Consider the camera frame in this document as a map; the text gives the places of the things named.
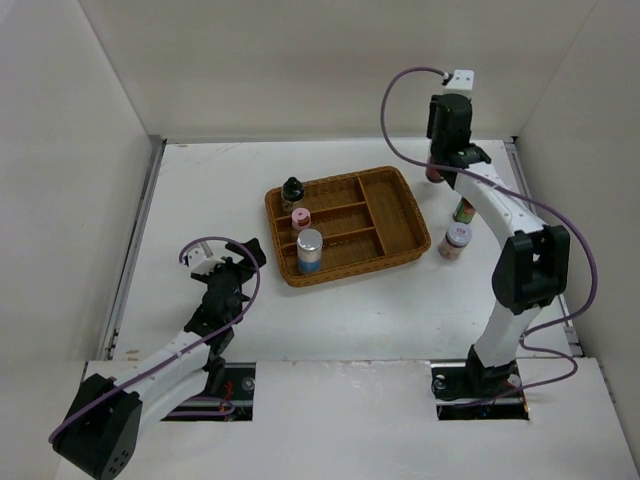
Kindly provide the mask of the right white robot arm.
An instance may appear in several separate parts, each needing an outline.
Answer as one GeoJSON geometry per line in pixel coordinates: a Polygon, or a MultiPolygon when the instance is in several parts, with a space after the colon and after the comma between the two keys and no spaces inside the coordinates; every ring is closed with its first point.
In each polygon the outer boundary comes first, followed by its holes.
{"type": "Polygon", "coordinates": [[[470,140],[471,119],[467,97],[432,97],[429,168],[474,207],[502,248],[491,277],[495,305],[463,373],[466,388],[483,396],[512,374],[522,335],[564,292],[570,234],[546,224],[504,186],[489,155],[470,140]]]}

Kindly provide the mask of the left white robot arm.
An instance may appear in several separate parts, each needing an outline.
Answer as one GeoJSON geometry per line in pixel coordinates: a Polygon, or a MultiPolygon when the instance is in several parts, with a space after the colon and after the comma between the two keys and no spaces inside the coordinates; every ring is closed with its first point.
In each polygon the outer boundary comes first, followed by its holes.
{"type": "Polygon", "coordinates": [[[202,237],[178,257],[192,279],[206,287],[185,327],[146,360],[116,377],[94,374],[81,382],[62,423],[48,442],[62,458],[93,479],[114,479],[135,451],[138,438],[197,395],[214,398],[224,387],[222,354],[256,300],[244,285],[261,281],[266,256],[258,239],[221,241],[215,256],[202,237]]]}

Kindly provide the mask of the yellow-cap red sauce bottle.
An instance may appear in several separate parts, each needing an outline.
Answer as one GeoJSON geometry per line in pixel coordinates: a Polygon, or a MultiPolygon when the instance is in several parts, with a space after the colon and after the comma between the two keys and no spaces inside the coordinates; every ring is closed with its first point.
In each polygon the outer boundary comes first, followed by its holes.
{"type": "Polygon", "coordinates": [[[470,224],[475,213],[476,210],[473,205],[466,198],[461,198],[452,214],[452,218],[455,222],[470,224]]]}

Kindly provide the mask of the black-cap spice bottle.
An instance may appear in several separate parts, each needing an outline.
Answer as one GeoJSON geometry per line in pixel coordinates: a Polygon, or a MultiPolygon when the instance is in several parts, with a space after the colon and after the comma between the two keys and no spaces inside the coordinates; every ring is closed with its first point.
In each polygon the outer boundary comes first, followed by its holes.
{"type": "Polygon", "coordinates": [[[281,205],[285,213],[291,213],[304,199],[305,187],[296,177],[289,177],[281,187],[281,205]]]}

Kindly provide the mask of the pink-cap spice bottle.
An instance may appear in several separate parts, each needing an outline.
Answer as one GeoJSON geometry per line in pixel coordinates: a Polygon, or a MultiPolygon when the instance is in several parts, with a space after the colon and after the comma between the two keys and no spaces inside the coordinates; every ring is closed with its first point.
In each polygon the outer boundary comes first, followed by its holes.
{"type": "Polygon", "coordinates": [[[299,207],[291,212],[291,238],[296,241],[299,233],[311,226],[311,213],[304,207],[299,207]]]}

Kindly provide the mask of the silver-lid blue-label jar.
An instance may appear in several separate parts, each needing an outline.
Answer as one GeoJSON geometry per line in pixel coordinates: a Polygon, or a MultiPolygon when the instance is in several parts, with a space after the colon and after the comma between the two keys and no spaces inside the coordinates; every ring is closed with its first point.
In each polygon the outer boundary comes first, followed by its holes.
{"type": "Polygon", "coordinates": [[[320,270],[323,253],[322,234],[313,228],[303,230],[296,240],[297,264],[302,274],[320,270]]]}

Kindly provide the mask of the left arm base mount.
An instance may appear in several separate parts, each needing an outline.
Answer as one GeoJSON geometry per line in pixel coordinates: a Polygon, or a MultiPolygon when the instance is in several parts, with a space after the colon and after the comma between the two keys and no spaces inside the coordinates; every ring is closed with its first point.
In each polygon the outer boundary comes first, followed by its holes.
{"type": "Polygon", "coordinates": [[[211,372],[204,390],[184,401],[165,422],[249,422],[256,391],[255,363],[227,363],[211,372]]]}

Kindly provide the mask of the tall clear black-cap bottle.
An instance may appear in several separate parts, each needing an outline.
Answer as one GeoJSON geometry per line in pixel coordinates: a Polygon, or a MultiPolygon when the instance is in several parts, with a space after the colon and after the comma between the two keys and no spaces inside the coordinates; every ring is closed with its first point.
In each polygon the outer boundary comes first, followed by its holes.
{"type": "Polygon", "coordinates": [[[429,182],[434,184],[439,184],[445,181],[445,178],[440,173],[440,170],[437,168],[437,162],[433,156],[431,156],[427,161],[425,176],[429,182]]]}

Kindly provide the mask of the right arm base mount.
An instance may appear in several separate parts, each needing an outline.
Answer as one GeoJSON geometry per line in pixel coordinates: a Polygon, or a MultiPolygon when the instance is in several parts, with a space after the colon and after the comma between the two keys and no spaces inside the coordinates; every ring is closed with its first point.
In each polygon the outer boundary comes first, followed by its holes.
{"type": "Polygon", "coordinates": [[[471,362],[433,364],[431,391],[441,421],[529,419],[515,361],[491,369],[471,362]]]}

